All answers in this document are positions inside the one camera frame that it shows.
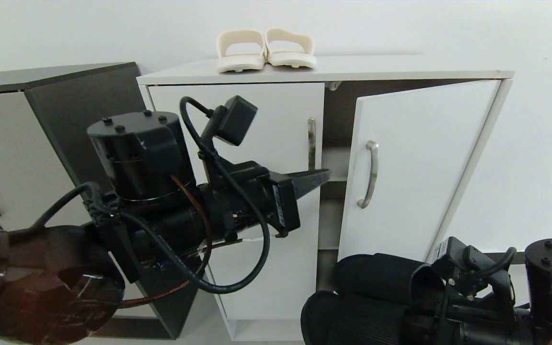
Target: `white slipper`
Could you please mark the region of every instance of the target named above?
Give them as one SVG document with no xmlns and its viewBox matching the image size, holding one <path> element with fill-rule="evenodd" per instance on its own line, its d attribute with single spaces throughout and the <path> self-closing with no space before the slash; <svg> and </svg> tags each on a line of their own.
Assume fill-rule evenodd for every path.
<svg viewBox="0 0 552 345">
<path fill-rule="evenodd" d="M 304 50 L 272 50 L 270 43 L 274 41 L 287 41 L 297 43 Z M 314 42 L 306 35 L 290 33 L 285 29 L 272 28 L 265 33 L 265 46 L 267 48 L 267 62 L 272 66 L 300 66 L 316 68 L 316 57 L 314 54 Z"/>
<path fill-rule="evenodd" d="M 227 48 L 237 43 L 256 43 L 259 52 L 227 54 Z M 265 65 L 265 40 L 259 31 L 232 30 L 225 31 L 217 38 L 218 61 L 217 70 L 226 72 L 234 70 L 242 72 L 244 69 L 262 69 Z"/>
</svg>

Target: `black padding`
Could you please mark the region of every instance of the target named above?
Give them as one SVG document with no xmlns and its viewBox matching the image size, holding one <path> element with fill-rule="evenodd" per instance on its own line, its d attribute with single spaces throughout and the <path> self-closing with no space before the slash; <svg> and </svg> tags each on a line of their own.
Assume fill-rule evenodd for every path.
<svg viewBox="0 0 552 345">
<path fill-rule="evenodd" d="M 306 345 L 326 345 L 329 329 L 336 317 L 342 297 L 329 291 L 312 295 L 302 309 L 302 336 Z"/>
<path fill-rule="evenodd" d="M 327 345 L 398 345 L 406 309 L 350 293 L 340 302 Z"/>
<path fill-rule="evenodd" d="M 423 262 L 388 254 L 352 255 L 333 268 L 333 286 L 339 295 L 355 293 L 412 306 L 426 297 L 438 298 L 442 279 Z"/>
</svg>

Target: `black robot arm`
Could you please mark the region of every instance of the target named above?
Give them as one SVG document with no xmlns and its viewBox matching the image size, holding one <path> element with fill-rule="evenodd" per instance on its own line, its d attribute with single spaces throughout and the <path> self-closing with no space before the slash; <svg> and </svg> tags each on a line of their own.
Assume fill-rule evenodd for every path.
<svg viewBox="0 0 552 345">
<path fill-rule="evenodd" d="M 210 120 L 201 136 L 186 112 L 200 109 Z M 276 237 L 300 226 L 297 199 L 329 180 L 328 170 L 280 174 L 254 161 L 232 164 L 219 156 L 213 138 L 239 146 L 257 108 L 236 96 L 208 109 L 192 98 L 180 101 L 184 125 L 199 147 L 208 183 L 197 185 L 177 115 L 145 111 L 105 118 L 88 129 L 114 191 L 101 195 L 84 183 L 57 201 L 34 225 L 0 231 L 0 337 L 32 344 L 64 345 L 98 330 L 120 306 L 149 303 L 188 282 L 212 293 L 249 284 L 269 252 L 268 224 Z M 46 228 L 76 196 L 85 195 L 92 222 Z M 229 286 L 202 279 L 212 247 L 240 242 L 237 234 L 260 225 L 261 258 L 246 278 Z M 175 266 L 187 282 L 164 293 L 122 301 L 124 282 L 146 268 Z M 204 260 L 198 270 L 190 260 Z"/>
</svg>

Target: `red wire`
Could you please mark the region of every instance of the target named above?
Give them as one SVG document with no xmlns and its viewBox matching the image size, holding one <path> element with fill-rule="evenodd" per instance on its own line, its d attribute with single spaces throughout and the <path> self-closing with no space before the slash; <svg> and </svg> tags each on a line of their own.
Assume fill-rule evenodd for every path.
<svg viewBox="0 0 552 345">
<path fill-rule="evenodd" d="M 201 216 L 201 218 L 204 220 L 204 225 L 206 226 L 206 251 L 204 253 L 204 258 L 202 259 L 201 265 L 195 272 L 196 275 L 201 273 L 201 271 L 206 268 L 206 265 L 208 265 L 208 260 L 210 260 L 210 254 L 212 254 L 212 229 L 210 228 L 210 221 L 208 221 L 208 216 L 206 216 L 206 213 L 204 212 L 204 208 L 198 203 L 198 201 L 193 197 L 191 192 L 189 192 L 188 189 L 186 189 L 186 186 L 178 179 L 178 177 L 175 177 L 174 175 L 171 175 L 172 181 L 176 183 L 178 188 L 182 190 L 184 195 L 186 195 L 186 198 L 191 201 L 191 204 L 195 206 L 195 209 L 197 210 L 197 213 Z M 166 292 L 160 293 L 159 295 L 149 296 L 149 297 L 143 297 L 141 299 L 127 299 L 125 301 L 122 301 L 119 308 L 131 308 L 134 306 L 139 306 L 142 304 L 147 304 L 152 301 L 155 301 L 156 299 L 160 299 L 162 297 L 166 297 L 167 295 L 170 295 L 174 292 L 177 292 L 178 290 L 184 288 L 189 284 L 189 280 L 185 280 L 180 284 L 179 286 L 176 286 L 174 288 L 171 288 L 167 290 Z"/>
</svg>

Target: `cabinet top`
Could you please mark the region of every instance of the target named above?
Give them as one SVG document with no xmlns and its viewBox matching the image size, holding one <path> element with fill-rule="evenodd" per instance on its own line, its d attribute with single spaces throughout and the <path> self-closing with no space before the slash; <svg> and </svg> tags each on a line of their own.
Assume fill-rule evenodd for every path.
<svg viewBox="0 0 552 345">
<path fill-rule="evenodd" d="M 5 70 L 0 72 L 0 92 L 24 91 L 60 81 L 68 81 L 74 78 L 133 66 L 136 66 L 136 63 L 97 63 L 91 65 Z"/>
<path fill-rule="evenodd" d="M 387 81 L 403 79 L 508 79 L 514 71 L 484 61 L 431 55 L 316 57 L 317 68 L 265 65 L 263 70 L 217 72 L 217 59 L 204 59 L 138 77 L 140 85 L 280 83 L 304 81 Z"/>
</svg>

